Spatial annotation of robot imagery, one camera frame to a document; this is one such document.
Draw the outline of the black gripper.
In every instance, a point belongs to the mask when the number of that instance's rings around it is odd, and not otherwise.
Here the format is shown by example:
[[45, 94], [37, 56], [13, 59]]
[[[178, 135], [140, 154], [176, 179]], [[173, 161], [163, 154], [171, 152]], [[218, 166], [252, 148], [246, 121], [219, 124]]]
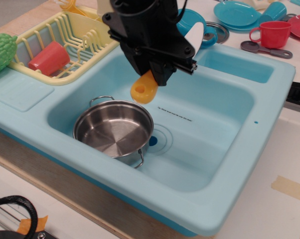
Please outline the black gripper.
[[112, 39], [142, 76], [151, 70], [159, 86], [166, 86], [177, 69], [192, 74], [194, 48], [177, 28], [184, 11], [175, 0], [112, 0], [113, 12], [103, 15]]

